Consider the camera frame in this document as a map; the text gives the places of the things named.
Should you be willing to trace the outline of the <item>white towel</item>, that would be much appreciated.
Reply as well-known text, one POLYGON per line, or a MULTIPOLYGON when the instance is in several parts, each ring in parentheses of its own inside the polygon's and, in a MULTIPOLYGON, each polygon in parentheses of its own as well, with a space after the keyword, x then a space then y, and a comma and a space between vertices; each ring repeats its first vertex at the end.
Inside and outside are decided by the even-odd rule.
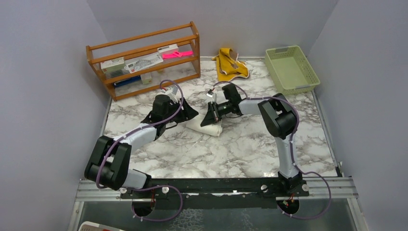
POLYGON ((207 134, 210 136, 215 136, 215 137, 220 136, 222 132, 222 123, 220 122, 220 123, 210 124, 210 125, 201 127, 201 122, 203 121, 203 119, 204 119, 204 115, 199 114, 193 119, 187 121, 186 127, 194 131, 197 131, 199 133, 207 134))

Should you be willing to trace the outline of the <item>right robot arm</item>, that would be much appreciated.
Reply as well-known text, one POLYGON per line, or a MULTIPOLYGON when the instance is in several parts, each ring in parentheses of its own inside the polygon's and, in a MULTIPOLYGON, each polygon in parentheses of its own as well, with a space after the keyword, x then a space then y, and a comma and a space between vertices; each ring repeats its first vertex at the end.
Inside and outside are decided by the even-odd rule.
POLYGON ((297 166, 297 154, 294 135, 299 125, 299 116, 295 108, 278 93, 271 97, 243 99, 238 93, 240 87, 227 82, 222 87, 223 103, 215 99, 209 102, 207 113, 200 123, 201 127, 216 124, 222 116, 229 113, 243 115, 261 115, 264 124, 275 139, 279 156, 278 191, 285 196, 304 193, 305 180, 297 166))

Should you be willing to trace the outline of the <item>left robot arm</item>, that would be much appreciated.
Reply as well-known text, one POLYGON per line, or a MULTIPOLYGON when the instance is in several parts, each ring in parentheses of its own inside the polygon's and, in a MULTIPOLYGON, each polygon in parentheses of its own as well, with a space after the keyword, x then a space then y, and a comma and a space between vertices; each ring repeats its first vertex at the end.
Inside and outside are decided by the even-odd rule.
POLYGON ((138 197, 151 193, 150 175, 129 168, 132 151, 157 140, 168 123, 189 121, 198 112, 185 100, 173 94, 156 95, 152 110, 132 131, 115 138, 100 136, 86 165, 84 177, 100 189, 132 188, 138 197))

